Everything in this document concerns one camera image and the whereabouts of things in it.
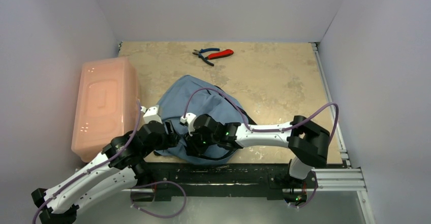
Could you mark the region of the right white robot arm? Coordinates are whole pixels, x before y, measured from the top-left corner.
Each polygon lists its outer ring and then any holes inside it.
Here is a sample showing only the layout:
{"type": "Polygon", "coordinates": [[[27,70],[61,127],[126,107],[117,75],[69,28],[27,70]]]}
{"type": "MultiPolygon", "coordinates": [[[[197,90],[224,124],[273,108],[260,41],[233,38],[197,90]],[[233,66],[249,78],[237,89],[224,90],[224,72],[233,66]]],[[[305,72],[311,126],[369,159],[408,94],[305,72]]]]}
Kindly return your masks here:
{"type": "Polygon", "coordinates": [[[328,149],[332,139],[328,130],[296,115],[291,122],[273,125],[247,123],[221,123],[208,114],[188,113],[180,118],[187,127],[185,135],[187,154],[204,157],[211,145],[230,151],[253,146],[272,146],[290,149],[295,157],[285,173],[286,182],[297,187],[305,181],[312,168],[327,165],[328,149]]]}

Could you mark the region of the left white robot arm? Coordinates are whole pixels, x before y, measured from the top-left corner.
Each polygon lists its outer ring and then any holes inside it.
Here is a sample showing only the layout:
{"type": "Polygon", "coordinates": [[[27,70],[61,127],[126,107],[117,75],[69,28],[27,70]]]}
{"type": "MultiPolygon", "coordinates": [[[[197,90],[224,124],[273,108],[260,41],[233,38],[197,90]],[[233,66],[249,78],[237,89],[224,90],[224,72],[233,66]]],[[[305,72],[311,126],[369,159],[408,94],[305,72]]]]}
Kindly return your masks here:
{"type": "Polygon", "coordinates": [[[126,188],[158,185],[144,158],[177,146],[180,135],[169,121],[150,121],[115,137],[82,169],[58,185],[32,192],[32,223],[73,223],[79,211],[126,188]]]}

